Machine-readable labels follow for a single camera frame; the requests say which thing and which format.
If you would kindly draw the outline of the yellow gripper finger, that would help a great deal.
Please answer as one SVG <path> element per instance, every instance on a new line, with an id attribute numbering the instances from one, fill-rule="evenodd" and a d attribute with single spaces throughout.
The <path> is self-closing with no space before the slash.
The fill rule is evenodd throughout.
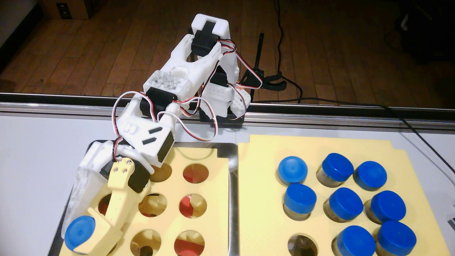
<path id="1" fill-rule="evenodd" d="M 107 187 L 111 197 L 103 215 L 89 207 L 87 214 L 73 221 L 73 252 L 78 255 L 108 255 L 120 248 L 122 227 L 130 211 L 145 195 L 150 173 L 122 158 L 113 164 Z"/>

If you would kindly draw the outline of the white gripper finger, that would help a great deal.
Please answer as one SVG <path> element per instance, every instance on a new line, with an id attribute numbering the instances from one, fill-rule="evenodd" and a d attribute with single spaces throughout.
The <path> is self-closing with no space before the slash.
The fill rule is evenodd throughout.
<path id="1" fill-rule="evenodd" d="M 88 146 L 77 168 L 76 180 L 64 214 L 61 238 L 64 238 L 71 222 L 85 214 L 94 197 L 107 183 L 108 174 L 102 174 L 101 170 L 112 161 L 112 147 L 111 140 L 93 141 Z"/>

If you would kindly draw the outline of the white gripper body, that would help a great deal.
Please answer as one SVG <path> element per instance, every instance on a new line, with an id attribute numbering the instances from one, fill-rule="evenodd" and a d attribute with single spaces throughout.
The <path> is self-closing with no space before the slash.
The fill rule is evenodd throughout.
<path id="1" fill-rule="evenodd" d="M 113 123 L 118 132 L 116 140 L 100 141 L 100 177 L 107 182 L 115 162 L 127 158 L 135 170 L 128 178 L 128 186 L 135 192 L 142 192 L 147 180 L 161 167 L 174 145 L 175 123 L 162 124 L 153 119 L 150 110 L 140 109 L 140 102 L 130 102 L 117 117 L 113 108 Z"/>

